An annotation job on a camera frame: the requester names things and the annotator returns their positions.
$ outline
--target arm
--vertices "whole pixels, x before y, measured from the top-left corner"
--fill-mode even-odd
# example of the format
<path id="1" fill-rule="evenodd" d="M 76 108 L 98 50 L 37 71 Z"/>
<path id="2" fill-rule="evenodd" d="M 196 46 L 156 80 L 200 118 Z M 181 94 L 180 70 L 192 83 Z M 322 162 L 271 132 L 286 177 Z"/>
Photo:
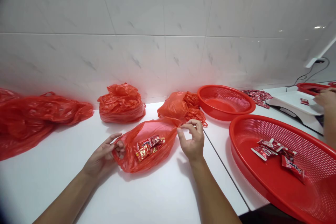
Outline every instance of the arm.
<path id="1" fill-rule="evenodd" d="M 324 108 L 324 138 L 336 150 L 336 89 L 322 90 L 314 100 Z"/>
<path id="2" fill-rule="evenodd" d="M 241 223 L 212 176 L 203 157 L 204 134 L 202 123 L 197 120 L 190 120 L 182 125 L 181 128 L 188 129 L 192 135 L 192 139 L 186 140 L 182 130 L 180 128 L 177 129 L 181 148 L 189 159 L 196 181 L 202 223 Z"/>
<path id="3" fill-rule="evenodd" d="M 78 175 L 33 224 L 71 224 L 74 222 L 99 182 L 111 174 L 114 168 L 112 150 L 116 148 L 118 155 L 123 157 L 125 151 L 123 143 L 119 141 L 117 144 L 110 144 L 114 138 L 119 136 L 121 133 L 111 135 L 95 150 Z"/>

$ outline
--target white tile wall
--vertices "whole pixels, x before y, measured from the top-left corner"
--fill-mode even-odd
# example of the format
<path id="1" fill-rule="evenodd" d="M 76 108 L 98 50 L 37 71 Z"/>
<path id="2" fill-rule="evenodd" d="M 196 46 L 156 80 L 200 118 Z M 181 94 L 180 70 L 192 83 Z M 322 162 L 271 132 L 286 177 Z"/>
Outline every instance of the white tile wall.
<path id="1" fill-rule="evenodd" d="M 164 35 L 163 0 L 106 0 L 117 34 Z"/>
<path id="2" fill-rule="evenodd" d="M 166 35 L 204 36 L 211 0 L 164 0 Z"/>
<path id="3" fill-rule="evenodd" d="M 146 101 L 289 85 L 335 20 L 336 0 L 0 0 L 0 87 L 97 103 L 123 82 Z M 336 79 L 335 48 L 311 81 Z"/>

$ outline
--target electrical cord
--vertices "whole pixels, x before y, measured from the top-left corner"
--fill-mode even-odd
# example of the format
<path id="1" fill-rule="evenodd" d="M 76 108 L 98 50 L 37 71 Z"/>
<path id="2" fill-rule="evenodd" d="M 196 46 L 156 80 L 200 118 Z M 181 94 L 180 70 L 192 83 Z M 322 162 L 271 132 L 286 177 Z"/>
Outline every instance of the electrical cord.
<path id="1" fill-rule="evenodd" d="M 303 80 L 305 80 L 305 79 L 306 79 L 306 81 L 308 81 L 308 80 L 309 80 L 311 77 L 313 77 L 314 75 L 316 75 L 316 74 L 322 72 L 323 70 L 327 69 L 327 67 L 330 65 L 330 61 L 329 61 L 328 58 L 326 58 L 326 57 L 324 57 L 324 58 L 328 61 L 328 64 L 326 65 L 325 68 L 321 69 L 320 71 L 317 71 L 316 73 L 314 73 L 312 76 L 310 76 L 310 77 L 307 79 L 307 75 L 310 74 L 310 73 L 312 72 L 312 70 L 313 70 L 313 67 L 314 67 L 314 65 L 315 65 L 315 63 L 314 63 L 314 64 L 311 66 L 311 69 L 310 69 L 310 71 L 309 71 L 308 73 L 306 73 L 306 74 L 300 76 L 299 78 L 297 78 L 296 81 L 295 81 L 295 83 L 294 83 L 292 86 L 288 86 L 288 87 L 286 87 L 286 92 L 287 92 L 287 89 L 288 89 L 289 87 L 291 88 L 291 87 L 295 86 L 296 83 L 297 83 L 298 81 L 303 81 Z"/>

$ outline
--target pile of candy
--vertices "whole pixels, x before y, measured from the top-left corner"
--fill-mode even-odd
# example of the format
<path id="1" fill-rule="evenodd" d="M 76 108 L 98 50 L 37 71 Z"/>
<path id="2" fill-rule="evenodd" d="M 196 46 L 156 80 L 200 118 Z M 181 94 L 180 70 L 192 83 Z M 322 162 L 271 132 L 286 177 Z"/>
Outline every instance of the pile of candy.
<path id="1" fill-rule="evenodd" d="M 264 107 L 266 109 L 269 109 L 269 106 L 264 103 L 264 101 L 273 98 L 269 93 L 267 93 L 265 91 L 262 91 L 262 90 L 256 90 L 256 89 L 243 90 L 243 93 L 250 96 L 252 98 L 252 100 L 254 100 L 255 104 L 257 104 L 261 107 Z"/>
<path id="2" fill-rule="evenodd" d="M 256 153 L 262 160 L 267 161 L 267 159 L 272 156 L 277 156 L 279 153 L 282 155 L 282 166 L 288 168 L 293 172 L 293 174 L 305 184 L 306 175 L 305 171 L 300 169 L 296 164 L 294 164 L 294 156 L 297 154 L 279 141 L 272 138 L 270 141 L 260 140 L 258 142 L 259 146 L 251 148 L 251 150 Z"/>
<path id="3" fill-rule="evenodd" d="M 164 143 L 164 137 L 160 138 L 159 135 L 149 137 L 145 141 L 137 143 L 136 146 L 134 146 L 135 156 L 137 157 L 138 161 L 141 162 L 146 157 L 161 149 Z"/>

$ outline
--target forearm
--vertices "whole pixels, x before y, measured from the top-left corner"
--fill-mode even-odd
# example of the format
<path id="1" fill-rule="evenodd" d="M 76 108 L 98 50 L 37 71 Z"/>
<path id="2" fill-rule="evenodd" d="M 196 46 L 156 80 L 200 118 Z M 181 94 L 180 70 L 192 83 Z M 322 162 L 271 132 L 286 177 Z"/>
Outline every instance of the forearm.
<path id="1" fill-rule="evenodd" d="M 33 224 L 72 224 L 95 185 L 93 179 L 78 173 Z"/>
<path id="2" fill-rule="evenodd" d="M 190 163 L 197 184 L 203 224 L 241 223 L 204 159 Z"/>
<path id="3" fill-rule="evenodd" d="M 336 106 L 324 107 L 324 138 L 336 150 Z"/>

